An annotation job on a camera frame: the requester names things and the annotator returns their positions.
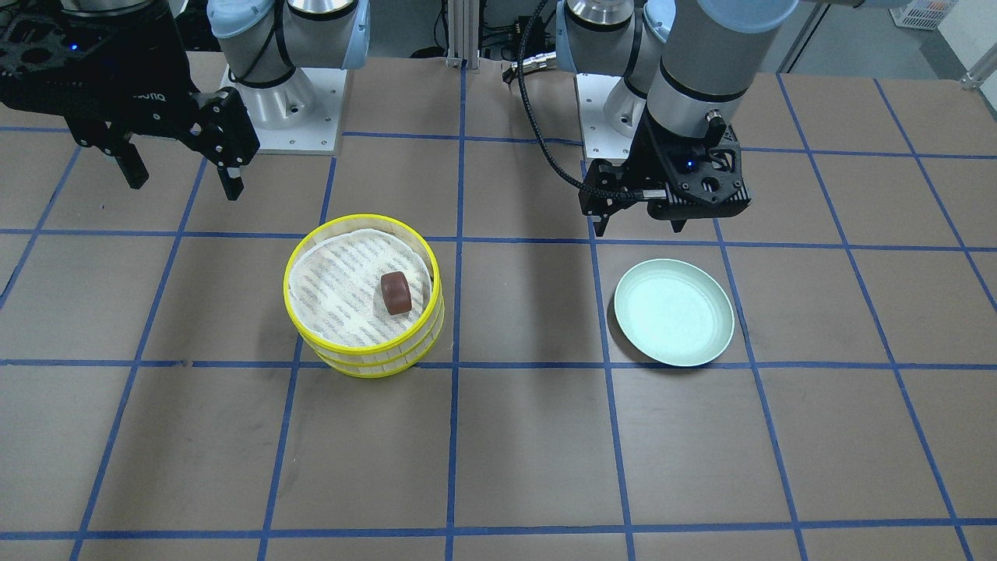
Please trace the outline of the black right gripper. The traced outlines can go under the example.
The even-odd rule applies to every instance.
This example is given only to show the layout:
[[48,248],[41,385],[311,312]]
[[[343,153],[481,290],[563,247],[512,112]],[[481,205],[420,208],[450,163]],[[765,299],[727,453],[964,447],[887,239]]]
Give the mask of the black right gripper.
[[259,150],[239,93],[204,93],[192,81],[167,1],[4,1],[2,103],[63,118],[80,146],[113,157],[130,189],[150,178],[134,135],[207,157],[227,201],[245,191],[239,166]]

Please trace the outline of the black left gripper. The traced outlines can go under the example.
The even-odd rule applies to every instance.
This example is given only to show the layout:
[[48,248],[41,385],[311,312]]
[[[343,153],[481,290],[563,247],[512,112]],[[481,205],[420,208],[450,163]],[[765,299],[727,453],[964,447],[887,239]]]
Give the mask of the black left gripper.
[[623,163],[598,157],[589,164],[578,201],[581,213],[594,220],[597,237],[614,213],[638,203],[652,219],[669,221],[674,233],[687,221],[734,217],[751,206],[732,125],[717,109],[700,123],[706,127],[702,137],[682,137],[644,111]]

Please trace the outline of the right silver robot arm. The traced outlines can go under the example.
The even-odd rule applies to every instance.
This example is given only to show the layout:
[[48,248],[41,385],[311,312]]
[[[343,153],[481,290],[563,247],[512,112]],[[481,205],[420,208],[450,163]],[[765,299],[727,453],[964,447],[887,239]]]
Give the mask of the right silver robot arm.
[[65,120],[82,148],[146,184],[132,136],[173,139],[214,164],[231,201],[259,130],[313,110],[307,68],[352,70],[369,48],[367,1],[210,1],[228,84],[203,92],[167,1],[4,1],[2,103]]

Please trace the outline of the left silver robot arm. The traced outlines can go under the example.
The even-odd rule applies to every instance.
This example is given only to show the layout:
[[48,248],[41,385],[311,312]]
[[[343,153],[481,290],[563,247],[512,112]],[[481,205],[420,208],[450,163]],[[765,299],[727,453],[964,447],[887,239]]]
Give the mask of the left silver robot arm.
[[576,183],[602,237],[610,217],[644,205],[676,233],[752,203],[732,120],[794,1],[560,1],[558,63],[615,76],[608,99],[630,139],[619,163],[593,155]]

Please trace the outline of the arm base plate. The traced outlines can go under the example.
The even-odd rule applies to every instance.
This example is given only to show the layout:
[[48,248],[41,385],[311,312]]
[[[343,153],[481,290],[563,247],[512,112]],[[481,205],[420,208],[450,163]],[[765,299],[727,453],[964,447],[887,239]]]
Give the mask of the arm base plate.
[[235,84],[228,74],[225,69],[220,85],[234,86],[240,92],[261,155],[336,155],[349,71],[297,69],[288,81],[267,89]]
[[576,75],[578,117],[585,159],[623,164],[629,157],[645,99],[619,76]]

